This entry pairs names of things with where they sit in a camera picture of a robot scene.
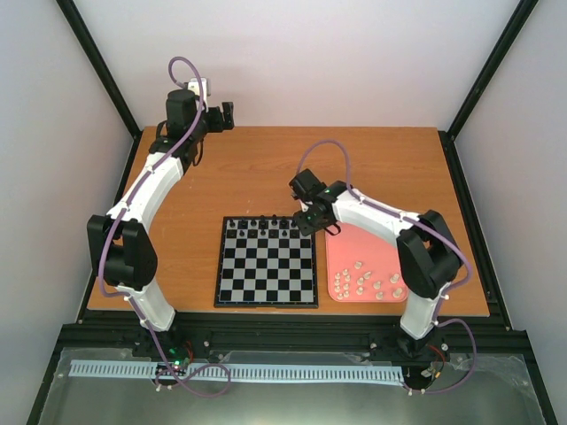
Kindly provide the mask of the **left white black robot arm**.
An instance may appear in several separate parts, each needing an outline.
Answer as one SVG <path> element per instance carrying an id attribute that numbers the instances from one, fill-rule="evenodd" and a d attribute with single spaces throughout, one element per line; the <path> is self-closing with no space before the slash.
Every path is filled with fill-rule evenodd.
<path id="1" fill-rule="evenodd" d="M 184 334 L 172 326 L 175 309 L 157 282 L 158 256 L 151 243 L 151 223 L 169 191 L 202 159 L 210 133 L 234 128 L 234 105 L 210 107 L 198 89 L 168 93 L 166 120 L 159 123 L 140 174 L 120 201 L 87 224 L 89 253 L 101 293 L 122 297 L 142 327 L 155 332 L 152 343 L 163 355 L 178 354 Z"/>

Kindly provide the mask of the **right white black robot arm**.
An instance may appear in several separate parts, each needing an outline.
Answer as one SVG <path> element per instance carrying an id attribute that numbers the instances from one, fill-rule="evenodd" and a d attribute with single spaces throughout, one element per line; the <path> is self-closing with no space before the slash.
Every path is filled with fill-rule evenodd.
<path id="1" fill-rule="evenodd" d="M 461 267 L 469 267 L 444 218 L 405 212 L 365 197 L 346 182 L 321 182 L 310 170 L 290 182 L 305 236 L 325 234 L 328 289 L 343 303 L 406 304 L 400 327 L 424 339 Z"/>

